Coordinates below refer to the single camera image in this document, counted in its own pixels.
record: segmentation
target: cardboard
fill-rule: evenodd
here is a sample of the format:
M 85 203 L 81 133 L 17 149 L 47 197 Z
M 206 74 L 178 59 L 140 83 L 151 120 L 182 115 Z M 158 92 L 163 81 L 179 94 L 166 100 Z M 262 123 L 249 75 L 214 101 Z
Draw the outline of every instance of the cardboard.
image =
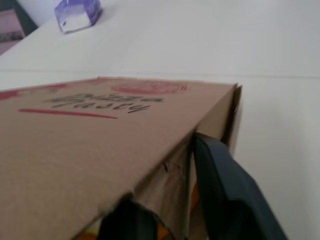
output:
M 70 240 L 127 195 L 182 238 L 190 137 L 222 138 L 235 90 L 100 77 L 0 92 L 0 238 Z

